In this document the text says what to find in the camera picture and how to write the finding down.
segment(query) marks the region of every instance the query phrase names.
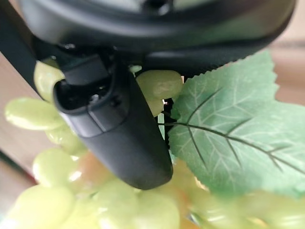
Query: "wooden surface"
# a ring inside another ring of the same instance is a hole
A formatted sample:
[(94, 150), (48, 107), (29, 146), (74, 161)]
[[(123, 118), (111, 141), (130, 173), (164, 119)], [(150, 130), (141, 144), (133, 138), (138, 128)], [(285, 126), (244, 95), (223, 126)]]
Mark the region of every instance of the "wooden surface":
[(0, 160), (0, 216), (5, 215), (16, 198), (34, 183)]
[(39, 98), (0, 53), (0, 149), (27, 171), (35, 155), (52, 147), (44, 132), (23, 130), (6, 122), (5, 104), (17, 97)]

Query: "vine stem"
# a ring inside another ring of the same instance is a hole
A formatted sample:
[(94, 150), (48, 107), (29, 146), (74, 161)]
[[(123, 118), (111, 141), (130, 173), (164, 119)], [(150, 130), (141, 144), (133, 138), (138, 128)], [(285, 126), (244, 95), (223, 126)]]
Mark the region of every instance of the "vine stem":
[(195, 129), (200, 129), (200, 130), (204, 130), (204, 131), (207, 131), (207, 132), (210, 132), (210, 133), (213, 133), (213, 134), (216, 134), (216, 135), (219, 135), (219, 136), (222, 136), (226, 139), (229, 139), (229, 140), (232, 140), (232, 141), (236, 141), (236, 142), (239, 142), (239, 143), (242, 143), (244, 145), (247, 145), (247, 146), (250, 146), (254, 149), (257, 149), (259, 150), (260, 152), (266, 154), (274, 163), (274, 165), (280, 170), (280, 171), (283, 171), (282, 168), (278, 165), (277, 161), (293, 168), (294, 170), (298, 171), (299, 173), (302, 173), (303, 175), (305, 175), (305, 171), (299, 169), (298, 167), (290, 164), (289, 162), (287, 161), (284, 161), (283, 159), (277, 157), (277, 156), (274, 156), (272, 153), (275, 152), (275, 151), (279, 151), (279, 150), (282, 150), (282, 149), (285, 149), (285, 148), (288, 148), (288, 147), (283, 147), (283, 148), (279, 148), (279, 149), (276, 149), (276, 150), (271, 150), (271, 151), (267, 151), (267, 150), (264, 150), (254, 144), (251, 144), (249, 142), (246, 142), (242, 139), (239, 139), (237, 137), (232, 137), (232, 136), (229, 136), (230, 132), (227, 133), (227, 134), (224, 134), (224, 133), (221, 133), (219, 131), (216, 131), (216, 130), (212, 130), (212, 129), (209, 129), (209, 128), (206, 128), (206, 127), (201, 127), (201, 126), (196, 126), (196, 125), (190, 125), (190, 124), (186, 124), (186, 123), (179, 123), (179, 122), (175, 122), (175, 123), (158, 123), (158, 125), (164, 125), (164, 126), (185, 126), (187, 128), (195, 128)]

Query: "black plastic object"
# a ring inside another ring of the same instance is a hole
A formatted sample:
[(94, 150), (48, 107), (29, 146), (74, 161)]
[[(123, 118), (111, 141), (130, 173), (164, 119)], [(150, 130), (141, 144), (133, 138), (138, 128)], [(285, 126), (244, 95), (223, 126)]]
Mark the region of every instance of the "black plastic object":
[(106, 75), (97, 59), (93, 56), (72, 67), (76, 79), (87, 69), (95, 82), (55, 84), (57, 108), (85, 145), (123, 181), (140, 189), (165, 184), (173, 174), (171, 159), (134, 76), (120, 61)]
[(165, 15), (151, 15), (98, 6), (88, 0), (19, 3), (29, 28), (44, 41), (108, 45), (133, 52), (263, 38), (281, 27), (295, 6), (295, 0), (212, 0)]

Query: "green grape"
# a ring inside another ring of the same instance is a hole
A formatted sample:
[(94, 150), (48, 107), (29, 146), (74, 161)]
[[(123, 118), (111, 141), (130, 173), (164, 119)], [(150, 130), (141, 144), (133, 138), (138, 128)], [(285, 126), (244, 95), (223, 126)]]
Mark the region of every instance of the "green grape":
[(72, 213), (59, 229), (101, 229), (97, 214), (98, 208), (91, 198), (78, 199)]
[(274, 229), (303, 229), (305, 226), (305, 201), (282, 197), (280, 206), (274, 206), (265, 221)]
[(149, 109), (154, 117), (157, 117), (163, 110), (163, 101), (160, 99), (146, 100)]
[(179, 209), (175, 202), (154, 191), (139, 194), (140, 207), (134, 223), (137, 229), (178, 229)]
[(90, 151), (80, 156), (75, 170), (69, 174), (70, 187), (83, 194), (97, 192), (110, 179), (113, 175)]
[(64, 187), (33, 186), (18, 197), (0, 228), (58, 228), (71, 213), (74, 202), (73, 194)]
[(129, 66), (129, 71), (132, 73), (137, 73), (142, 70), (142, 66), (140, 65), (131, 65)]
[(78, 155), (80, 152), (86, 150), (85, 145), (67, 125), (63, 125), (54, 130), (47, 130), (46, 135), (51, 142), (60, 145), (71, 155)]
[(51, 148), (38, 154), (33, 163), (33, 174), (38, 183), (46, 187), (66, 186), (69, 174), (77, 163), (62, 149)]
[(246, 218), (264, 221), (275, 208), (280, 208), (284, 197), (265, 191), (255, 191), (236, 200), (240, 214)]
[(138, 229), (133, 223), (133, 218), (108, 211), (100, 214), (99, 225), (101, 229)]
[(53, 87), (59, 80), (64, 79), (63, 73), (48, 64), (36, 62), (34, 71), (34, 83), (38, 93), (46, 101), (53, 102)]
[(55, 107), (46, 101), (19, 98), (5, 107), (8, 122), (29, 130), (51, 130), (65, 124)]
[(154, 189), (156, 193), (159, 193), (167, 198), (172, 199), (179, 209), (180, 216), (182, 218), (189, 214), (189, 198), (187, 194), (180, 188), (175, 186), (171, 181), (161, 187)]
[(259, 225), (273, 229), (304, 228), (305, 200), (256, 191), (239, 198), (237, 204), (244, 217), (254, 219)]
[(189, 192), (191, 211), (217, 229), (243, 229), (243, 221), (234, 208), (221, 203), (205, 190), (196, 188)]
[(129, 219), (138, 209), (138, 198), (133, 188), (119, 179), (106, 182), (93, 196), (93, 200), (100, 209)]
[(185, 193), (188, 193), (189, 190), (193, 190), (194, 188), (198, 188), (193, 173), (187, 167), (186, 163), (179, 159), (175, 160), (173, 165), (173, 177), (170, 182)]
[(191, 222), (187, 218), (182, 218), (180, 221), (180, 229), (199, 229), (200, 227), (195, 223)]
[(183, 86), (180, 74), (169, 70), (146, 71), (140, 74), (136, 80), (148, 100), (175, 97)]
[(132, 218), (138, 210), (138, 198), (133, 188), (119, 179), (108, 181), (93, 196), (101, 228), (132, 229)]

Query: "blurred background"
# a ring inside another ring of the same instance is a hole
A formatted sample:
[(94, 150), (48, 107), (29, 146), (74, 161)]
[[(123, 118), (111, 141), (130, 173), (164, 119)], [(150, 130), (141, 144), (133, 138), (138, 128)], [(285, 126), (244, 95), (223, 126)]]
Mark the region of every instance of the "blurred background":
[[(277, 99), (305, 105), (305, 1), (299, 0), (286, 31), (272, 44)], [(16, 197), (35, 182), (31, 164), (43, 149), (52, 147), (43, 132), (22, 130), (8, 124), (3, 116), (5, 104), (16, 97), (38, 98), (24, 79), (0, 53), (0, 219)]]

